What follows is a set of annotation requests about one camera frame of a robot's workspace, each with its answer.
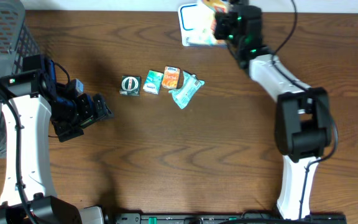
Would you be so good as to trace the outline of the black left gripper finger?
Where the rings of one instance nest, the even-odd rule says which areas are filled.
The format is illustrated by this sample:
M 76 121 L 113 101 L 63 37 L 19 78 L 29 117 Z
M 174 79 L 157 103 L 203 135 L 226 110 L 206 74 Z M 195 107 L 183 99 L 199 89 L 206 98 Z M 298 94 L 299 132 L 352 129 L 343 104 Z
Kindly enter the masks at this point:
M 114 117 L 114 113 L 109 109 L 103 95 L 95 94 L 93 101 L 97 120 L 112 119 Z
M 95 122 L 96 122 L 95 119 L 88 119 L 88 120 L 86 120 L 86 121 L 83 121 L 83 122 L 79 125 L 79 127 L 80 127 L 80 128 L 87 128 L 88 126 L 94 124 Z

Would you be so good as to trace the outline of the yellow snack chip bag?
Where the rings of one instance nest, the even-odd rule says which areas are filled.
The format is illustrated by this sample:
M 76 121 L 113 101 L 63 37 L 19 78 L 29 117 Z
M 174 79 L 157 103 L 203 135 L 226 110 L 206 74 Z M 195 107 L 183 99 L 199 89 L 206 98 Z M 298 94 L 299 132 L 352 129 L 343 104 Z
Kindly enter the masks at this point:
M 191 15 L 191 25 L 194 29 L 187 42 L 190 45 L 225 46 L 224 40 L 217 40 L 214 36 L 216 28 L 215 13 L 227 13 L 226 0 L 197 0 L 194 13 Z

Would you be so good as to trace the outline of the dark green round-label box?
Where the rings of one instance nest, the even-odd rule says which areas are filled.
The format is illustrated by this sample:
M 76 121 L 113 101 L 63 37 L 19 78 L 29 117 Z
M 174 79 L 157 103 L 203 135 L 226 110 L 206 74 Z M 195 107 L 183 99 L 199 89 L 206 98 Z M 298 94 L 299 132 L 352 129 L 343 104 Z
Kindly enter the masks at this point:
M 124 75 L 121 81 L 119 93 L 126 96 L 139 96 L 141 77 Z

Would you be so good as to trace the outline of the teal tissue pack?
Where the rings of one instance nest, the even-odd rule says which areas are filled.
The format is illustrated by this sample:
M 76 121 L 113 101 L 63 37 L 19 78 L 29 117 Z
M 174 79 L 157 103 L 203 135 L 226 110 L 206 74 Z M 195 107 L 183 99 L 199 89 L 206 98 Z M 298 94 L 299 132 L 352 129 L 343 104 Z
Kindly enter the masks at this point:
M 163 73 L 149 70 L 145 79 L 143 90 L 147 93 L 158 95 L 163 80 Z

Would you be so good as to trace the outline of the orange tissue pack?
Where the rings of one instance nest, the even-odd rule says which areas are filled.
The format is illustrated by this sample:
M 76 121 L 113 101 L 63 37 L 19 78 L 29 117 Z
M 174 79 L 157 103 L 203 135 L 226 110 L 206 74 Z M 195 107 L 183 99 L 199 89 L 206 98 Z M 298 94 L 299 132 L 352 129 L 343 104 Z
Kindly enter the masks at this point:
M 180 78 L 180 69 L 166 66 L 163 74 L 162 86 L 166 89 L 175 89 Z

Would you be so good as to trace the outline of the mint green pack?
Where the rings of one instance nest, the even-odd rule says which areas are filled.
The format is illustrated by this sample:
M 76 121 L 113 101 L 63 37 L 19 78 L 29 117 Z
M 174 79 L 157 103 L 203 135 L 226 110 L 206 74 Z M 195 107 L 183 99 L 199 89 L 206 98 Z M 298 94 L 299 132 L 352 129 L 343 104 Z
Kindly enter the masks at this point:
M 181 110 L 189 104 L 194 94 L 205 84 L 204 80 L 199 80 L 195 74 L 186 71 L 183 72 L 183 78 L 181 88 L 168 91 Z

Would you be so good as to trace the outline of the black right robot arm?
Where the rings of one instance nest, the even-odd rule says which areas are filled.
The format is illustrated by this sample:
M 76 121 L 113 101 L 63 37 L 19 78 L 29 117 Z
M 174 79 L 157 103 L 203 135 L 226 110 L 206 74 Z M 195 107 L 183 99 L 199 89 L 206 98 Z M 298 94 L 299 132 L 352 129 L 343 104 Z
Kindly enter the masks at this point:
M 228 1 L 216 12 L 214 37 L 227 43 L 239 68 L 276 104 L 274 138 L 283 156 L 282 188 L 276 208 L 282 220 L 310 217 L 314 173 L 337 150 L 338 130 L 328 93 L 297 79 L 264 44 L 262 10 L 245 1 Z

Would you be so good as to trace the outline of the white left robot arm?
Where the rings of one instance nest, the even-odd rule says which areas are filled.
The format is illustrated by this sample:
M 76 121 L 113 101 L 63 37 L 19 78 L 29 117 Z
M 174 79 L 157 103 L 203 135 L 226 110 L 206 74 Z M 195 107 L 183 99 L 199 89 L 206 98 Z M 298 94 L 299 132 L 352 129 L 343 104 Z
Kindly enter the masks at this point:
M 50 170 L 49 127 L 60 142 L 113 117 L 101 94 L 77 79 L 57 82 L 59 64 L 43 54 L 24 58 L 22 72 L 0 78 L 6 125 L 6 176 L 0 223 L 105 223 L 103 209 L 79 209 L 57 197 Z

